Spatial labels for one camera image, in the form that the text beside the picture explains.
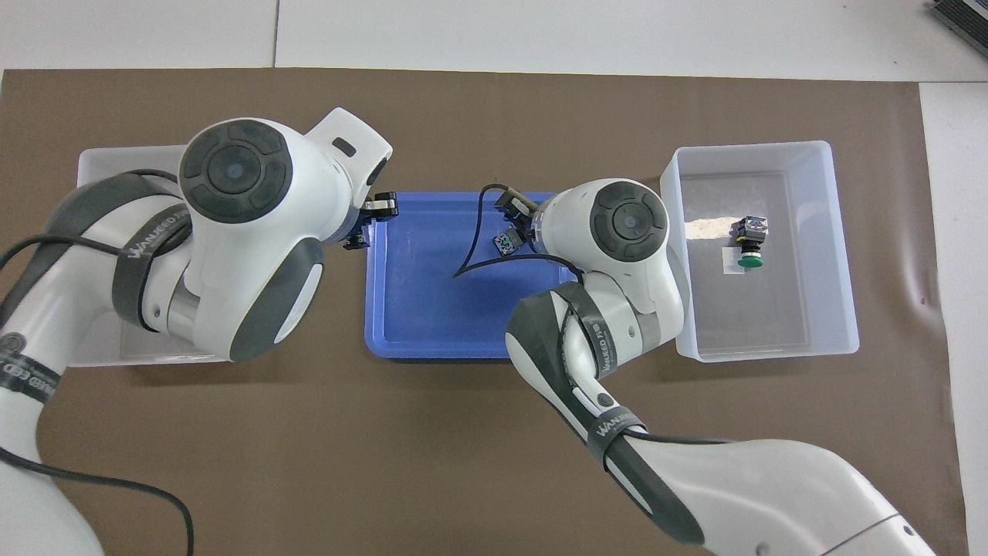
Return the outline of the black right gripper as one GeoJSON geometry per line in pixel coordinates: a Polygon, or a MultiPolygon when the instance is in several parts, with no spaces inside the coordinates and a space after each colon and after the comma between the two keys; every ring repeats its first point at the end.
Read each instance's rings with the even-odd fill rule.
{"type": "Polygon", "coordinates": [[[533,219],[540,205],[514,188],[505,188],[494,208],[509,224],[518,226],[519,238],[532,253],[541,254],[540,223],[533,219]]]}

